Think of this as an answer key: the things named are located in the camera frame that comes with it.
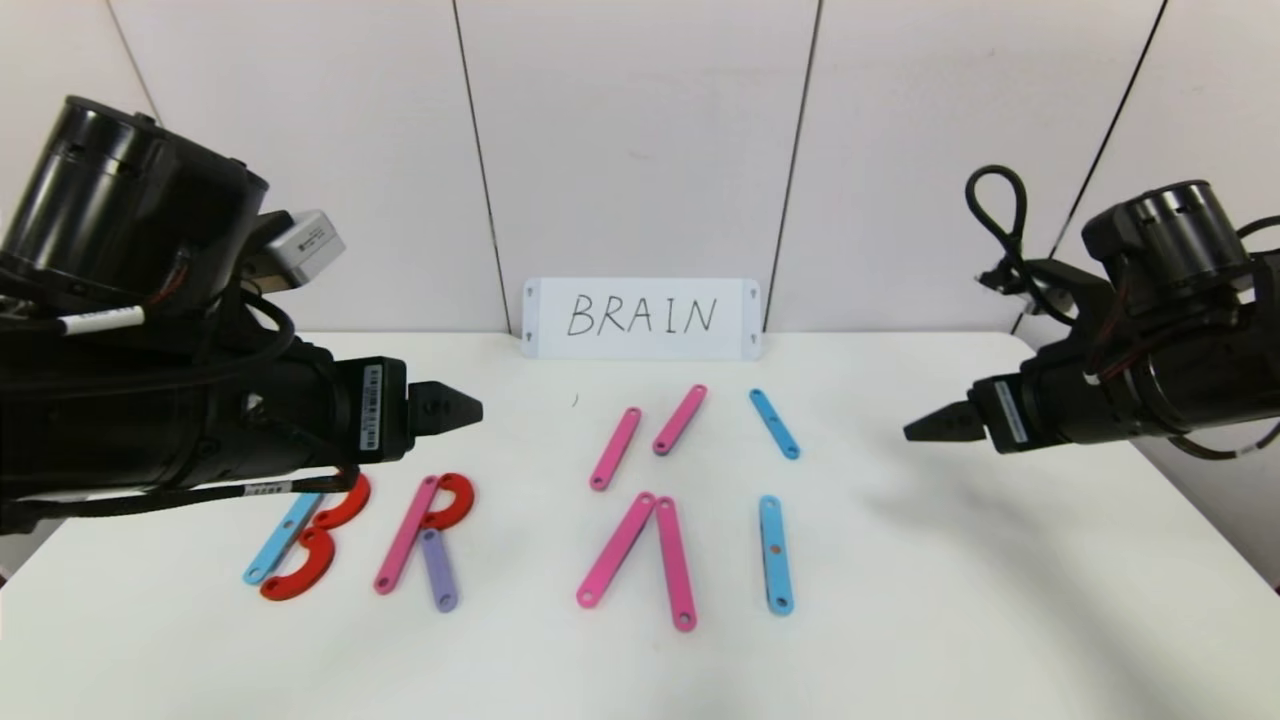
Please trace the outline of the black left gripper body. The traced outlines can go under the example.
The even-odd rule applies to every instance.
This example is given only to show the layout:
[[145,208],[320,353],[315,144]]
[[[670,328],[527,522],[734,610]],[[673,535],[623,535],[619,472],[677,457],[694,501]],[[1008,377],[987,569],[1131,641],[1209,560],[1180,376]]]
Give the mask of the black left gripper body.
[[247,388],[261,401],[244,419],[246,466],[387,462],[413,445],[401,360],[287,355],[253,375]]

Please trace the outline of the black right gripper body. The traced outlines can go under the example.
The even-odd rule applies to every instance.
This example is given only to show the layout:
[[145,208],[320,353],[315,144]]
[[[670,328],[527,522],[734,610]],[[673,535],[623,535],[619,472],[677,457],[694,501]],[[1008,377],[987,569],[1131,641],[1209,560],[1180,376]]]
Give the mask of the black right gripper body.
[[1046,345],[1012,374],[974,383],[975,405],[1000,454],[1061,445],[1101,445],[1134,434],[1130,370],[1094,386],[1083,345]]

